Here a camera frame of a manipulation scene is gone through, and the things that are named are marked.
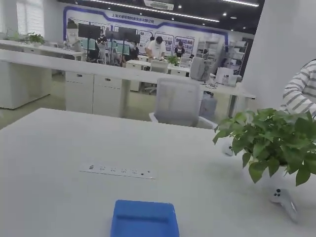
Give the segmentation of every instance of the mesh chair back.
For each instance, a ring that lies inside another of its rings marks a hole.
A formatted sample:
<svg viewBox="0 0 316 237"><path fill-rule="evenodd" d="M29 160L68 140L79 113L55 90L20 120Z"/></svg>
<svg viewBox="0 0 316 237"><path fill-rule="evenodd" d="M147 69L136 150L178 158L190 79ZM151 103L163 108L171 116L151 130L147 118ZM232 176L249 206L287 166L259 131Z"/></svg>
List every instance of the mesh chair back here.
<svg viewBox="0 0 316 237"><path fill-rule="evenodd" d="M161 123L196 126L199 84L194 81L159 79L155 117Z"/></svg>
<svg viewBox="0 0 316 237"><path fill-rule="evenodd" d="M151 62L150 71L157 73L168 73L168 62L153 60Z"/></svg>

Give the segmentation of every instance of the gray chair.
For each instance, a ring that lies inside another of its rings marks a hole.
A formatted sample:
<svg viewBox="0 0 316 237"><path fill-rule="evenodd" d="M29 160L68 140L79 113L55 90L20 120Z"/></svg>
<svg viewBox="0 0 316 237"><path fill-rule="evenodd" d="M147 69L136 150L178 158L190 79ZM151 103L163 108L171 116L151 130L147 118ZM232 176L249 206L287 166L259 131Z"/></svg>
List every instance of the gray chair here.
<svg viewBox="0 0 316 237"><path fill-rule="evenodd" d="M150 71L168 74L168 65L169 65L168 62L153 60L150 65ZM149 94L151 94L155 90L157 90L157 87L151 86L151 87L145 88L145 90L149 90Z"/></svg>
<svg viewBox="0 0 316 237"><path fill-rule="evenodd" d="M159 79L152 122L196 127L199 122L214 129L217 124L199 117L199 84L195 81Z"/></svg>

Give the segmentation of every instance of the desk surface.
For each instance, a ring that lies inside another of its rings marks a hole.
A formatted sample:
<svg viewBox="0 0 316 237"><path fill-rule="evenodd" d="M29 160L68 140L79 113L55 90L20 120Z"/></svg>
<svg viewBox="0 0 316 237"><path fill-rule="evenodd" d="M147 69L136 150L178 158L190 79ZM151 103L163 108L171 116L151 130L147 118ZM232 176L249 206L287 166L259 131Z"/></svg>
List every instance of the desk surface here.
<svg viewBox="0 0 316 237"><path fill-rule="evenodd" d="M134 64L134 65L140 65L140 66L144 66L144 67L150 67L151 63L150 62L144 62L144 61L140 61L140 60L129 60L126 64ZM186 73L190 72L190 68L182 68L182 67L173 67L173 66L168 66L168 70L179 70L179 71L183 71Z"/></svg>
<svg viewBox="0 0 316 237"><path fill-rule="evenodd" d="M103 64L88 63L83 61L68 60L63 58L48 57L31 53L16 52L0 49L0 61L16 63L34 67L49 68L66 72L79 74L94 74L105 76L112 79L125 79L131 81L143 81L147 83L157 83L159 78L168 78L174 80L192 80L187 77L176 75L167 75L156 72L147 72L137 69L121 68ZM254 95L246 92L241 84L237 87L220 85L216 89L207 88L201 85L201 90L218 92L229 95L243 96L247 98L256 98Z"/></svg>
<svg viewBox="0 0 316 237"><path fill-rule="evenodd" d="M181 237L314 237L315 176L293 224L241 177L211 130L39 109L0 130L1 237L109 237L117 199L174 204ZM146 180L79 172L146 168Z"/></svg>
<svg viewBox="0 0 316 237"><path fill-rule="evenodd" d="M52 53L59 53L59 54L66 54L71 55L74 57L80 57L83 55L82 52L75 52L68 49L62 49L62 48L55 48L50 46L41 45L39 47L35 47L32 44L22 43L22 42L16 42L11 40L0 40L0 44L3 45L9 45L9 46L15 46L15 47L22 47L22 48L31 48L31 49L39 49L46 52L52 52Z"/></svg>

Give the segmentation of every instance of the white flower pot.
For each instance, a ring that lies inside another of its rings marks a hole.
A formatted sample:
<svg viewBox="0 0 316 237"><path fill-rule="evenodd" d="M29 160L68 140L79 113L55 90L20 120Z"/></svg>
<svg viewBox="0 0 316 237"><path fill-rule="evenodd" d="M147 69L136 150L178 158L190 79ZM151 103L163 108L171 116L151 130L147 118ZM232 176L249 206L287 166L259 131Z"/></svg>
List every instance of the white flower pot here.
<svg viewBox="0 0 316 237"><path fill-rule="evenodd" d="M33 45L34 45L34 47L39 47L39 46L41 46L41 43L40 42L35 42L35 43L33 43Z"/></svg>
<svg viewBox="0 0 316 237"><path fill-rule="evenodd" d="M249 174L249 165L247 165L243 169L243 177L245 179L245 182L249 185L254 185L255 187L259 189L271 189L271 188L287 189L289 188L285 175L286 175L286 167L280 166L278 171L272 177L270 177L269 169L267 168L263 172L262 178L256 184L254 184Z"/></svg>

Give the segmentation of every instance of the electrical outlet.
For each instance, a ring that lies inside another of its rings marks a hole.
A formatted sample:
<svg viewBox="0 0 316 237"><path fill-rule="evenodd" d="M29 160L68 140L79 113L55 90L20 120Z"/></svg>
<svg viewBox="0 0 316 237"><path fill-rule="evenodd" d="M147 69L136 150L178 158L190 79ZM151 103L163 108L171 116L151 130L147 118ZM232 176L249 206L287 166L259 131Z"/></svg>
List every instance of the electrical outlet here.
<svg viewBox="0 0 316 237"><path fill-rule="evenodd" d="M156 173L152 170L117 168L106 165L84 164L81 166L80 171L143 179L156 179Z"/></svg>

